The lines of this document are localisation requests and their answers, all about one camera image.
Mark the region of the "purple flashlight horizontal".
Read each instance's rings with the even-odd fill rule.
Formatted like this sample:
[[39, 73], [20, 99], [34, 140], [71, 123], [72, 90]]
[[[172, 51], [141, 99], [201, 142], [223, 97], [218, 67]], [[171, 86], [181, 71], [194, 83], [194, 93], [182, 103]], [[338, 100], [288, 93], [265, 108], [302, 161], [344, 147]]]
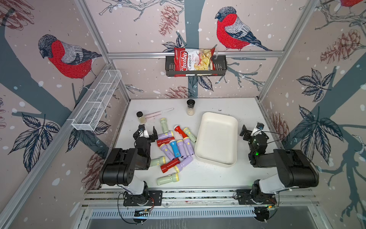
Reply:
[[163, 140], [163, 139], [167, 139], [170, 137], [174, 137], [173, 131], [168, 131], [167, 133], [159, 134], [158, 140]]

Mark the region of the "blue flashlight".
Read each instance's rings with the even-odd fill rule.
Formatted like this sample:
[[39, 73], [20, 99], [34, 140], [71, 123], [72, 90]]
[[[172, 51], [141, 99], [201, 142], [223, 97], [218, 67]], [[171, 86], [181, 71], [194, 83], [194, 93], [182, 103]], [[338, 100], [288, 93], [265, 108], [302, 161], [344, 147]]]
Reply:
[[177, 142], [176, 142], [176, 140], [171, 140], [171, 141], [169, 142], [169, 145], [172, 147], [172, 150], [173, 150], [174, 156], [175, 156], [176, 158], [181, 157], [181, 153], [180, 153], [179, 148], [178, 148], [178, 146], [177, 146]]

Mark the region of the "red flashlight white cap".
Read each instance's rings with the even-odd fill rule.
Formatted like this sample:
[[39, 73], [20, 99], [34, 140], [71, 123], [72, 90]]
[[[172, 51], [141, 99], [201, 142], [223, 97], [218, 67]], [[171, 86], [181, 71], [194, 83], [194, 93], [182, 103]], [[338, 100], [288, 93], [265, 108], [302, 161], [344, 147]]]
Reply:
[[188, 137], [187, 134], [181, 129], [181, 127], [179, 125], [176, 125], [174, 127], [174, 131], [177, 132], [178, 134], [180, 134], [182, 136], [182, 138]]

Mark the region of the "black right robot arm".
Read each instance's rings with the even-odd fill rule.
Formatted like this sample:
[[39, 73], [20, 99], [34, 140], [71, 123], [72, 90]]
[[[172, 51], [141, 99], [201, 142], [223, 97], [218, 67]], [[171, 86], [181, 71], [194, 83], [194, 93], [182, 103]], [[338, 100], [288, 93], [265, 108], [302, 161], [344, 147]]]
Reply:
[[250, 164], [255, 168], [276, 168], [277, 173], [252, 185], [253, 197], [270, 195], [292, 188], [314, 188], [318, 186], [319, 174], [300, 150], [274, 149], [266, 153], [269, 136], [264, 124], [257, 123], [250, 131], [243, 125], [240, 136], [248, 142]]

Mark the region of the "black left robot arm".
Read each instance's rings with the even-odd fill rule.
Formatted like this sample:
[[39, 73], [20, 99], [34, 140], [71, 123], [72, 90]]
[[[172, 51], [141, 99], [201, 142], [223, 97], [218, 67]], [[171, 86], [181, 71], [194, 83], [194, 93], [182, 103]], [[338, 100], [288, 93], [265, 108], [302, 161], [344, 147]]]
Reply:
[[133, 148], [113, 148], [99, 174], [101, 184], [118, 186], [132, 196], [148, 196], [145, 181], [137, 178], [136, 170], [148, 170], [151, 164], [151, 143], [158, 139], [155, 128], [149, 134], [144, 124], [133, 134]]

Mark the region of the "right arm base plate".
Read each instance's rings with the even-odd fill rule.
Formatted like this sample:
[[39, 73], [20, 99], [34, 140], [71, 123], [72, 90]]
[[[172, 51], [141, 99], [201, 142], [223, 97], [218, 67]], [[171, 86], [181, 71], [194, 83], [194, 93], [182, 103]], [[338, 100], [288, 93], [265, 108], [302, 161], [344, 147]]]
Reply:
[[264, 194], [261, 191], [255, 194], [251, 189], [237, 189], [234, 199], [239, 205], [276, 205], [274, 194]]

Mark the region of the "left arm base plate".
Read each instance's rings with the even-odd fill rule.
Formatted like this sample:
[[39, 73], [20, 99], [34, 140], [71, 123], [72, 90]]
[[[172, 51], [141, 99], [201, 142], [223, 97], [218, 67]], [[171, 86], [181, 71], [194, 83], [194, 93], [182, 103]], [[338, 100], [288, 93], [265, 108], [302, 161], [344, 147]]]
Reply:
[[163, 192], [161, 190], [150, 190], [141, 195], [132, 195], [124, 192], [124, 207], [152, 207], [161, 206]]

